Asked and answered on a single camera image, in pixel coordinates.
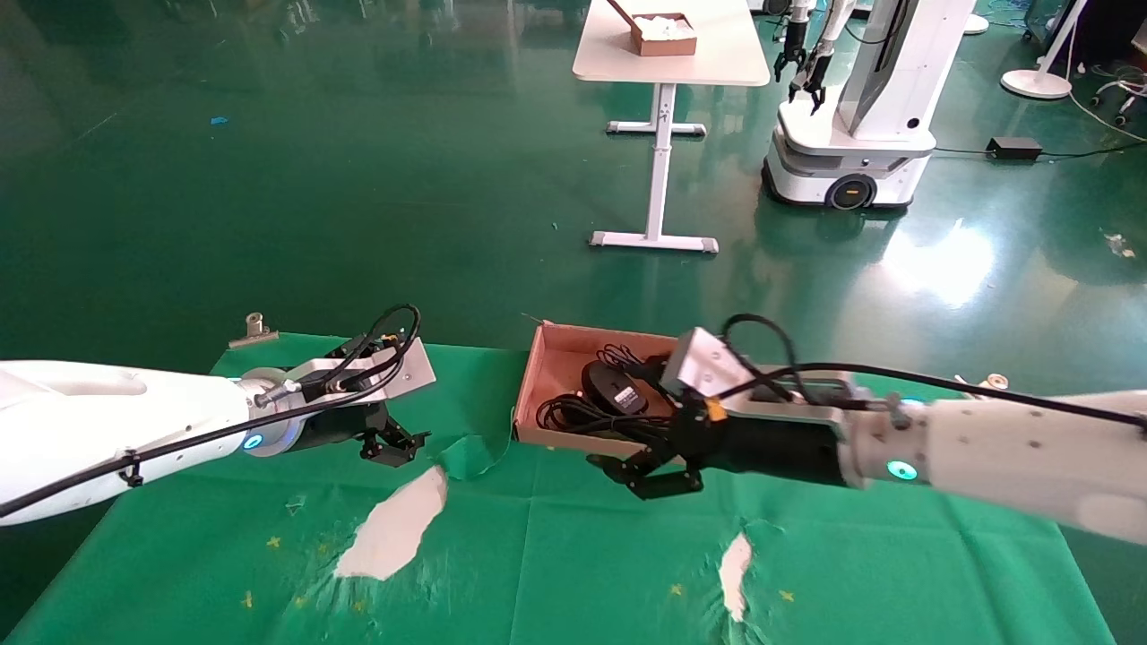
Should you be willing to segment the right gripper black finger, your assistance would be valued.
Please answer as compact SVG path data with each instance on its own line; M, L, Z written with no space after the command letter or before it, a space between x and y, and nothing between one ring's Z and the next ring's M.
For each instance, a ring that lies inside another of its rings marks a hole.
M690 409L677 407L670 414L643 415L642 443L651 449L689 449Z
M672 497L672 495L700 494L703 480L692 464L682 469L660 472L677 454L668 446L646 445L627 458L590 454L587 463L602 471L618 485L625 485L642 502Z

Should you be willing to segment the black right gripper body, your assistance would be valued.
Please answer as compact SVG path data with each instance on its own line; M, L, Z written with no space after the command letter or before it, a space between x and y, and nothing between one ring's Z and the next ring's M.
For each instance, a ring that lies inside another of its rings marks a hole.
M713 420L704 409L687 407L672 414L672 451L684 459L689 485L701 485L707 469L844 485L840 444L828 425L807 420Z

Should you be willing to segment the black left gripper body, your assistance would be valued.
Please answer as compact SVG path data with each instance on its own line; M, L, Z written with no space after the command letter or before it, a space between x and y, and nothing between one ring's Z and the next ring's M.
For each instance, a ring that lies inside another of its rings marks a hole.
M391 415L384 403L327 409L303 422L291 450L303 451L348 441L359 442L361 451L370 450L381 444L390 425Z

